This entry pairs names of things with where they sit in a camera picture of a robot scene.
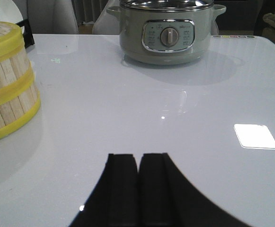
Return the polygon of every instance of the control panel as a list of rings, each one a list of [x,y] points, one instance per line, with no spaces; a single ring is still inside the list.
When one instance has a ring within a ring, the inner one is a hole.
[[[192,20],[150,20],[143,26],[142,44],[152,52],[180,52],[192,46],[194,37]]]

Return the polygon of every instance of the yellow plastic band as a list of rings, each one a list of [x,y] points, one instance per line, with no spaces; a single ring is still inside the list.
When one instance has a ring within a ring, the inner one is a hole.
[[[11,27],[8,34],[0,36],[0,62],[4,61],[17,52],[19,52],[24,47],[24,38],[22,35],[22,30],[16,24],[8,22],[0,22],[0,24],[5,24]]]
[[[0,129],[0,139],[9,135],[10,133],[18,130],[20,127],[25,125],[28,121],[30,121],[34,115],[37,113],[41,104],[41,99],[39,92],[37,94],[37,101],[35,102],[34,106],[26,112],[23,116],[18,118],[16,121],[12,122],[11,124],[6,125],[5,127]]]
[[[33,82],[34,73],[30,66],[17,81],[0,89],[0,105],[11,101],[12,99],[22,94],[31,86]]]

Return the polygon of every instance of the curtain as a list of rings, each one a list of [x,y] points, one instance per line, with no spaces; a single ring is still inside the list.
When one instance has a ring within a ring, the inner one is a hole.
[[[72,0],[78,23],[95,22],[108,0]]]

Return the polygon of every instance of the control knob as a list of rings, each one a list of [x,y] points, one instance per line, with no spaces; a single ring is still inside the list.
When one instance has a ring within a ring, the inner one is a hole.
[[[172,27],[165,28],[160,34],[160,41],[165,46],[174,46],[178,42],[178,32]]]

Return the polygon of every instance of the white chair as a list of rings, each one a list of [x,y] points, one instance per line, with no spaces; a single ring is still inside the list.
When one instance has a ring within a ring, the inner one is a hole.
[[[71,0],[27,0],[32,32],[37,34],[78,34]]]
[[[106,9],[111,6],[119,6],[119,0],[109,0],[93,26],[93,34],[119,35],[119,21],[108,14]]]

